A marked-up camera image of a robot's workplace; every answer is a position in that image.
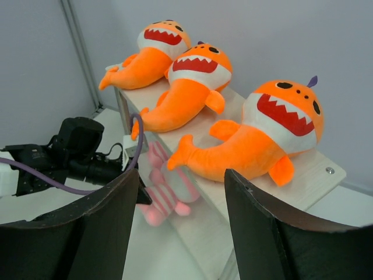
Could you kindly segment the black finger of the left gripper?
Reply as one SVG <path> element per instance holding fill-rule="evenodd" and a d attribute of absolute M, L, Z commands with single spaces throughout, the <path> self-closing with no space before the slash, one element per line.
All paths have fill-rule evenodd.
<path fill-rule="evenodd" d="M 146 185 L 144 181 L 142 180 L 141 176 L 139 176 L 139 188 L 138 188 L 136 203 L 143 204 L 143 205 L 151 205 L 152 202 L 153 200 L 150 197 L 149 193 L 147 192 Z"/>

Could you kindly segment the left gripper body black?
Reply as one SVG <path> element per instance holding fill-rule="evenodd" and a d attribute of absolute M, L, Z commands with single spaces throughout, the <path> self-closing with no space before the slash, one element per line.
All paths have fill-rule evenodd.
<path fill-rule="evenodd" d="M 114 147 L 119 146 L 121 151 L 116 159 L 109 159 Z M 70 179 L 85 181 L 94 185 L 104 186 L 122 173 L 122 144 L 113 144 L 108 153 L 94 152 L 93 156 L 85 161 L 72 159 L 68 163 L 68 177 Z"/>

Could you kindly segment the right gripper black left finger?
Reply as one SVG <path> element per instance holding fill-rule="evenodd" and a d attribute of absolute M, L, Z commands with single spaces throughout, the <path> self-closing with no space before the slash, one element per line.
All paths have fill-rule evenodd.
<path fill-rule="evenodd" d="M 1 225 L 1 279 L 122 279 L 139 174 L 31 221 Z"/>

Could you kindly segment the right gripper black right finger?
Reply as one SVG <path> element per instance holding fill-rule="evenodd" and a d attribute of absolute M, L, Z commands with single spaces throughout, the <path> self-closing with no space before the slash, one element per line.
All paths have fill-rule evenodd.
<path fill-rule="evenodd" d="M 372 279 L 372 225 L 308 214 L 233 169 L 224 188 L 241 279 Z"/>

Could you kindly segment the pink striped plush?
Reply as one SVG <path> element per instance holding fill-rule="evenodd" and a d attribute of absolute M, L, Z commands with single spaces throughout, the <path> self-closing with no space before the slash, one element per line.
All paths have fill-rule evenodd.
<path fill-rule="evenodd" d="M 146 222 L 151 226 L 159 226 L 174 212 L 179 216 L 190 215 L 188 204 L 200 197 L 194 183 L 180 168 L 168 170 L 169 156 L 160 142 L 149 143 L 146 159 L 151 167 L 149 179 L 152 183 L 146 187 L 146 191 L 152 203 L 139 204 Z"/>

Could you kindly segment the large orange shark plush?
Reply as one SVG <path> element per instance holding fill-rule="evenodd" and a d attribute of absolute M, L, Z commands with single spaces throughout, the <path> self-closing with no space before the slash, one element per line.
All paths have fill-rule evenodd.
<path fill-rule="evenodd" d="M 279 187 L 294 177 L 291 158 L 315 148 L 324 131 L 324 114 L 313 88 L 314 76 L 306 84 L 270 80 L 252 92 L 242 104 L 241 121 L 218 120 L 209 134 L 222 141 L 209 148 L 193 144 L 184 135 L 167 167 L 186 166 L 195 174 L 222 182 L 233 169 L 246 179 L 264 174 Z"/>

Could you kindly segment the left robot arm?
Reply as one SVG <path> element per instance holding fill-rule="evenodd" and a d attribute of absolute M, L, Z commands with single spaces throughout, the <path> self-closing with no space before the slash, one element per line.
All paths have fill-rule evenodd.
<path fill-rule="evenodd" d="M 88 190 L 68 187 L 67 178 L 104 186 L 131 169 L 138 159 L 145 136 L 124 139 L 116 145 L 119 156 L 98 152 L 104 126 L 86 117 L 63 120 L 59 133 L 48 144 L 8 145 L 1 149 L 1 196 L 21 196 L 55 187 L 68 193 L 87 195 Z"/>

